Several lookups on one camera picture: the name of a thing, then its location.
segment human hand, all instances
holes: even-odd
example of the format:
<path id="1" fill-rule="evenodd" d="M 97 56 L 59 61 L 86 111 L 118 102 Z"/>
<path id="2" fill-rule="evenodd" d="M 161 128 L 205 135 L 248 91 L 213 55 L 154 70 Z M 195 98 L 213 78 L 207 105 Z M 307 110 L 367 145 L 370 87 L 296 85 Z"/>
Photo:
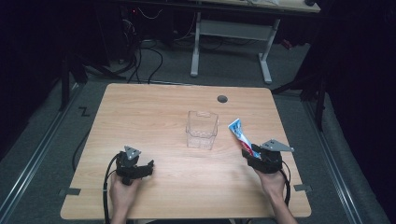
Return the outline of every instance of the human hand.
<path id="1" fill-rule="evenodd" d="M 273 174 L 265 174 L 254 170 L 262 182 L 262 190 L 269 197 L 278 224 L 296 224 L 297 220 L 291 214 L 283 201 L 283 189 L 285 177 L 278 171 Z"/>
<path id="2" fill-rule="evenodd" d="M 122 184 L 122 178 L 116 173 L 111 175 L 110 198 L 113 204 L 112 224 L 126 223 L 128 211 L 134 203 L 140 182 L 141 179 L 135 179 L 130 186 L 127 186 Z"/>
<path id="3" fill-rule="evenodd" d="M 285 178 L 280 172 L 265 174 L 254 170 L 262 182 L 262 190 L 271 199 L 283 199 L 283 189 L 285 188 Z"/>

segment black cable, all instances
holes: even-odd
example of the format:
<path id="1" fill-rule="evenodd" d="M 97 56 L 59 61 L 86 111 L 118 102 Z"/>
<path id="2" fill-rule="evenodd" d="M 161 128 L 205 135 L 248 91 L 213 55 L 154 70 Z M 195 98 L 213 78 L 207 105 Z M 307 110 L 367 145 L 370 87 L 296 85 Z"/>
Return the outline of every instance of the black cable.
<path id="1" fill-rule="evenodd" d="M 212 49 L 210 49 L 210 48 L 205 48 L 202 44 L 200 44 L 200 48 L 202 48 L 202 49 L 209 49 L 209 50 L 218 49 L 219 47 L 222 46 L 222 44 L 223 44 L 223 42 L 224 42 L 224 38 L 223 38 L 223 37 L 220 37 L 219 39 L 220 39 L 220 43 L 219 43 L 217 46 L 215 46 L 214 48 L 212 48 Z"/>
<path id="2" fill-rule="evenodd" d="M 85 139 L 87 139 L 88 134 L 90 133 L 90 131 L 91 131 L 91 129 L 89 129 L 89 130 L 87 131 L 87 133 L 85 133 L 84 137 L 81 139 L 81 141 L 79 142 L 79 144 L 78 144 L 78 146 L 77 146 L 75 152 L 73 153 L 73 159 L 72 159 L 73 172 L 75 172 L 76 169 L 77 169 L 77 166 L 76 166 L 76 156 L 77 156 L 78 149 L 81 147 L 81 145 L 82 145 L 82 143 L 85 141 Z"/>
<path id="3" fill-rule="evenodd" d="M 186 33 L 185 35 L 183 35 L 181 38 L 174 39 L 174 42 L 175 42 L 175 43 L 176 43 L 177 41 L 179 41 L 179 40 L 183 40 L 183 39 L 186 39 L 186 38 L 190 38 L 190 37 L 192 37 L 192 36 L 195 36 L 195 35 L 190 35 L 190 33 L 191 33 L 191 30 L 192 30 L 192 27 L 193 27 L 194 24 L 195 24 L 195 19 L 196 19 L 196 17 L 197 17 L 197 13 L 194 12 L 194 16 L 192 17 L 191 26 L 190 26 L 189 31 L 187 31 L 187 33 Z"/>
<path id="4" fill-rule="evenodd" d="M 132 72 L 131 76 L 129 77 L 127 83 L 130 83 L 132 77 L 134 77 L 134 75 L 136 75 L 137 83 L 141 84 L 140 79 L 139 79 L 139 75 L 137 74 L 137 70 L 139 69 L 140 64 L 141 64 L 141 62 L 142 62 L 142 50 L 141 50 L 141 48 L 140 48 L 140 45 L 138 46 L 138 49 L 139 49 L 139 63 L 138 63 L 138 65 L 135 66 L 135 69 L 134 69 L 134 71 Z"/>
<path id="5" fill-rule="evenodd" d="M 195 43 L 194 40 L 190 40 L 192 37 L 195 37 L 195 35 L 191 35 L 191 36 L 185 37 L 183 39 L 175 40 L 174 43 L 176 45 L 179 45 L 182 47 L 189 47 L 189 46 L 194 45 L 194 43 Z"/>
<path id="6" fill-rule="evenodd" d="M 114 171 L 112 171 L 112 172 L 109 174 L 111 165 L 113 164 L 114 160 L 115 160 L 118 156 L 119 156 L 118 154 L 117 154 L 116 156 L 114 156 L 114 158 L 111 160 L 110 164 L 108 165 L 107 170 L 106 170 L 106 175 L 105 175 L 105 181 L 104 181 L 104 183 L 103 183 L 103 208 L 104 208 L 104 210 L 105 210 L 105 223 L 106 223 L 106 224 L 110 224 L 110 218 L 109 218 L 109 216 L 108 216 L 108 206 L 107 206 L 107 180 L 108 180 L 108 178 L 110 177 L 110 175 L 114 172 Z"/>
<path id="7" fill-rule="evenodd" d="M 147 49 L 147 50 L 154 51 L 154 52 L 156 52 L 158 55 L 160 55 L 160 57 L 161 57 L 160 65 L 158 65 L 158 67 L 157 67 L 157 68 L 151 73 L 151 75 L 148 77 L 148 84 L 149 84 L 150 81 L 151 81 L 152 76 L 154 76 L 154 74 L 158 71 L 158 69 L 160 69 L 160 67 L 163 65 L 163 56 L 161 55 L 160 52 L 158 52 L 158 51 L 155 50 L 155 49 Z"/>
<path id="8" fill-rule="evenodd" d="M 120 70 L 111 72 L 111 71 L 105 69 L 103 66 L 98 65 L 98 64 L 92 64 L 91 62 L 89 62 L 88 60 L 85 59 L 85 61 L 86 61 L 85 63 L 87 65 L 92 66 L 95 70 L 97 70 L 101 73 L 101 74 L 97 74 L 97 73 L 95 74 L 92 71 L 88 71 L 91 74 L 105 75 L 107 77 L 113 77 L 116 79 L 121 79 L 121 78 L 125 79 L 125 77 L 119 77 L 119 75 L 131 70 L 135 66 L 136 60 L 135 60 L 135 56 L 134 56 L 134 50 L 136 48 L 136 43 L 138 43 L 138 41 L 134 41 L 135 39 L 137 39 L 137 37 L 135 35 L 135 28 L 134 28 L 134 25 L 126 19 L 122 20 L 122 22 L 127 22 L 127 24 L 129 25 L 127 33 L 124 32 L 125 37 L 126 37 L 126 45 L 127 45 L 127 50 L 126 50 L 127 56 L 126 57 L 129 59 L 129 63 L 125 67 L 121 68 Z"/>
<path id="9" fill-rule="evenodd" d="M 282 161 L 285 165 L 286 165 L 286 167 L 288 168 L 288 171 L 289 171 L 289 179 L 286 177 L 286 174 L 285 174 L 285 172 L 283 171 L 283 170 L 279 170 L 279 172 L 283 175 L 283 177 L 285 178 L 285 185 L 286 185 L 286 197 L 285 197 L 285 204 L 287 205 L 287 206 L 289 206 L 289 201 L 290 201 L 290 181 L 291 181 L 291 174 L 290 174 L 290 168 L 289 168 L 289 166 L 284 162 L 284 161 Z"/>
<path id="10" fill-rule="evenodd" d="M 244 39 L 243 43 L 238 43 L 238 42 L 232 41 L 234 39 L 235 38 L 225 38 L 224 39 L 224 44 L 236 45 L 236 46 L 245 46 L 245 45 L 252 45 L 252 44 L 255 44 L 255 43 L 259 42 L 258 40 L 254 40 L 254 39 L 248 39 L 248 40 Z"/>

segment dark background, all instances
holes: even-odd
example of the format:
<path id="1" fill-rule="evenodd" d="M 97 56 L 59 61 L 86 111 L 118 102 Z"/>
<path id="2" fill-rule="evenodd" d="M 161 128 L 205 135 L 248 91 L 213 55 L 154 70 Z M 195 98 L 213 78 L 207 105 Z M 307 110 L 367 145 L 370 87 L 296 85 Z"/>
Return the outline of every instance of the dark background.
<path id="1" fill-rule="evenodd" d="M 319 1 L 322 14 L 346 17 L 318 22 L 282 20 L 276 42 L 312 43 L 296 79 L 325 76 L 335 114 L 346 140 L 373 192 L 396 222 L 394 174 L 394 108 L 396 74 L 396 3 L 380 1 Z M 120 9 L 92 4 L 62 5 L 3 1 L 0 4 L 0 155 L 3 158 L 60 78 L 61 61 L 74 52 L 94 63 L 128 59 L 122 37 Z M 161 22 L 132 15 L 141 36 L 172 44 L 173 30 L 191 25 L 192 12 L 165 10 Z M 327 57 L 336 49 L 336 57 Z M 300 89 L 318 89 L 315 81 Z"/>

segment white desk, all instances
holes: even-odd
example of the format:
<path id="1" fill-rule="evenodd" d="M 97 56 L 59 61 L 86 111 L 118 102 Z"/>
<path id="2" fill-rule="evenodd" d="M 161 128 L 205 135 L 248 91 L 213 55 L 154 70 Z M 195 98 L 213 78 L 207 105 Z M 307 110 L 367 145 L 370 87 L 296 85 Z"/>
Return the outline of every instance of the white desk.
<path id="1" fill-rule="evenodd" d="M 246 7 L 248 5 L 248 1 L 240 1 L 240 0 L 203 0 L 202 2 L 232 4 L 241 7 Z M 320 8 L 318 7 L 317 4 L 314 4 L 312 7 L 309 7 L 304 3 L 304 0 L 279 0 L 278 6 L 273 3 L 268 3 L 265 1 L 252 1 L 252 2 L 254 5 L 250 7 L 268 7 L 279 10 L 295 10 L 295 11 L 301 11 L 307 13 L 320 12 Z M 216 35 L 216 36 L 265 41 L 265 45 L 263 46 L 263 51 L 262 53 L 259 54 L 259 62 L 262 67 L 262 75 L 264 77 L 265 83 L 271 84 L 272 83 L 271 74 L 268 69 L 268 64 L 266 60 L 268 57 L 268 53 L 270 52 L 271 46 L 274 42 L 274 38 L 276 36 L 276 31 L 279 23 L 280 23 L 280 19 L 276 19 L 272 26 L 261 26 L 255 24 L 236 23 L 236 22 L 227 22 L 227 21 L 201 20 L 201 13 L 198 12 L 197 20 L 196 20 L 196 28 L 195 28 L 195 43 L 194 43 L 194 50 L 192 53 L 192 62 L 191 62 L 191 76 L 192 77 L 198 76 L 200 35 Z"/>

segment gray carpet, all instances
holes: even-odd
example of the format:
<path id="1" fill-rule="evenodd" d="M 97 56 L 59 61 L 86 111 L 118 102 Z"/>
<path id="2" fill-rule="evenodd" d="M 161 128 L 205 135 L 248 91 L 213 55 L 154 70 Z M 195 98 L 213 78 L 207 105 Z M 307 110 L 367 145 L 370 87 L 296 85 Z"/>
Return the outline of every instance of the gray carpet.
<path id="1" fill-rule="evenodd" d="M 152 77 L 152 84 L 159 82 L 185 83 L 194 85 L 264 87 L 274 89 L 293 80 L 309 46 L 284 49 L 274 45 L 268 57 L 273 84 L 263 82 L 257 54 L 262 43 L 254 42 L 237 48 L 236 45 L 217 43 L 203 44 L 199 76 L 190 77 L 192 46 L 189 42 L 179 42 L 172 48 L 161 43 L 146 42 L 146 47 L 154 46 L 163 55 L 163 65 Z M 160 56 L 142 49 L 142 63 L 138 72 L 143 82 L 156 69 Z M 122 65 L 114 63 L 112 70 Z M 129 77 L 132 72 L 124 74 Z M 106 85 L 121 82 L 96 75 L 89 75 L 85 86 L 70 105 L 63 122 L 52 141 L 49 150 L 40 163 L 26 191 L 13 209 L 7 223 L 103 223 L 103 220 L 63 220 L 60 211 L 64 196 L 61 189 L 67 189 L 73 178 L 73 155 L 77 150 L 76 162 L 84 146 L 84 136 L 91 128 L 96 111 Z M 7 156 L 1 161 L 0 200 L 4 202 L 21 172 L 34 155 L 46 130 L 58 114 L 61 105 L 61 87 L 58 84 L 47 101 L 33 114 L 21 137 Z M 315 126 L 306 112 L 306 103 L 298 97 L 298 91 L 286 91 L 275 95 L 279 111 L 290 145 L 295 147 L 294 158 L 303 183 L 310 186 L 307 192 L 312 207 L 312 215 L 299 218 L 300 223 L 349 223 L 346 210 L 339 198 L 336 187 L 326 165 L 321 143 Z M 361 223 L 389 223 L 374 194 L 361 174 L 332 112 L 331 102 L 326 100 L 323 117 L 324 135 L 337 161 L 338 168 L 346 180 L 351 195 L 359 208 Z M 275 223 L 270 218 L 254 219 L 255 224 Z"/>

